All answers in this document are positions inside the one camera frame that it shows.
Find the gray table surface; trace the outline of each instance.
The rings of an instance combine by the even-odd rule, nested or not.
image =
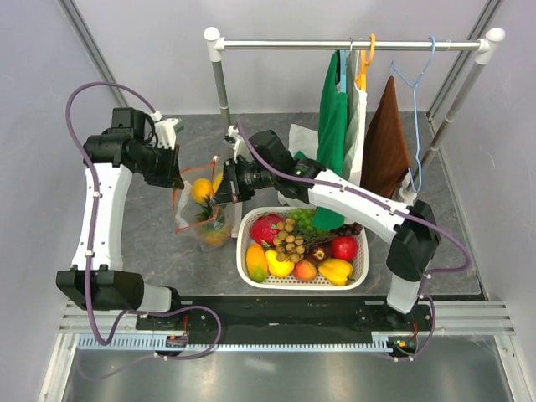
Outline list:
[[[213,155],[224,154],[223,126],[219,115],[180,116],[185,129],[179,134],[181,168],[201,166]],[[250,133],[272,129],[288,145],[292,123],[317,129],[316,113],[245,115],[245,127]],[[415,154],[415,131],[412,113],[402,113],[410,155]],[[421,147],[430,144],[429,127],[420,117]],[[419,197],[429,203],[439,225],[463,239],[461,226],[446,183],[440,161],[436,158],[425,172]],[[275,206],[276,191],[264,189],[244,205],[244,214],[254,208]],[[366,280],[351,291],[338,294],[385,295],[389,291],[390,271],[385,260],[389,247],[370,231],[367,232],[369,268]],[[236,240],[228,241],[217,250],[204,253],[193,237],[174,232],[171,190],[147,186],[135,175],[125,205],[122,232],[124,270],[139,272],[154,285],[173,286],[184,295],[266,295],[313,294],[310,291],[274,291],[254,288],[239,276],[236,267]],[[431,267],[454,267],[463,263],[461,253],[443,240]],[[461,274],[439,274],[425,287],[434,295],[468,295],[481,292],[474,269]]]

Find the clothes hanger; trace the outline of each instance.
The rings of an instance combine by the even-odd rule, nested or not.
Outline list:
[[[374,60],[374,49],[376,47],[376,35],[373,33],[370,35],[370,52],[367,58],[367,51],[361,50],[361,68],[359,74],[355,79],[360,90],[367,90],[367,68],[370,67]]]
[[[430,58],[428,59],[428,62],[425,65],[425,68],[422,69],[419,76],[415,80],[415,82],[412,84],[407,78],[405,78],[402,73],[400,72],[398,66],[396,63],[391,61],[391,75],[394,75],[394,73],[398,74],[400,78],[406,83],[407,86],[409,86],[413,90],[413,113],[414,113],[414,120],[415,120],[415,140],[417,143],[417,149],[415,151],[415,161],[417,163],[417,172],[419,172],[419,187],[415,188],[415,181],[413,179],[413,172],[411,171],[411,167],[408,167],[408,174],[410,175],[410,181],[411,181],[411,189],[414,193],[418,193],[422,189],[422,164],[420,163],[419,155],[420,155],[420,134],[419,134],[419,118],[417,115],[417,88],[419,87],[420,80],[422,80],[423,75],[426,72],[426,69],[428,69],[428,66],[434,59],[434,54],[436,53],[436,37],[430,36],[428,38],[432,42],[432,51],[430,53]]]
[[[346,94],[346,51],[344,50],[338,51],[338,65],[340,69],[338,80],[341,84],[341,92]]]

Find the lemon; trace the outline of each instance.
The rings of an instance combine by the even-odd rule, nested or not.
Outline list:
[[[214,181],[212,182],[212,187],[214,189],[214,194],[218,191],[219,185],[221,184],[221,181],[224,179],[224,173],[220,172],[216,175],[214,178]]]
[[[198,178],[192,185],[193,201],[198,204],[205,204],[206,198],[212,198],[214,191],[212,183],[207,178]]]

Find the white cloth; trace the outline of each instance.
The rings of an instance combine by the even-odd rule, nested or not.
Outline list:
[[[292,156],[301,151],[306,157],[311,159],[317,158],[318,149],[318,133],[309,128],[292,124],[288,133],[288,150]],[[283,197],[281,193],[277,193],[277,200],[281,205],[289,205],[290,207],[305,208],[307,204],[299,199],[289,199]]]
[[[359,51],[348,52],[348,129],[344,137],[343,178],[358,186],[363,169],[363,147],[365,142],[365,117],[367,93],[358,88],[355,76],[358,73]]]

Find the blue hanger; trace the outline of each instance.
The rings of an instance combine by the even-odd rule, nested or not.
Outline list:
[[[338,77],[341,83],[341,92],[346,94],[346,52],[344,50],[338,51],[338,65],[340,66]]]
[[[415,183],[413,181],[413,173],[411,172],[411,167],[408,167],[408,172],[410,174],[411,187],[413,188],[414,193],[418,193],[420,189],[422,188],[422,165],[419,160],[420,134],[419,134],[419,122],[417,119],[417,88],[419,87],[420,80],[425,74],[426,69],[428,69],[428,66],[430,65],[432,59],[434,59],[434,53],[436,51],[436,37],[430,36],[428,39],[432,41],[432,53],[430,55],[430,58],[428,59],[428,63],[426,63],[425,65],[425,68],[420,72],[419,76],[417,77],[417,80],[415,80],[413,84],[411,84],[410,81],[402,75],[402,73],[399,71],[394,60],[391,62],[391,75],[393,75],[393,73],[397,73],[400,76],[400,78],[405,82],[405,84],[409,86],[411,89],[413,89],[413,113],[414,113],[414,118],[415,118],[415,136],[417,140],[417,151],[415,153],[415,160],[417,161],[417,172],[419,172],[419,187],[418,188],[415,188]]]

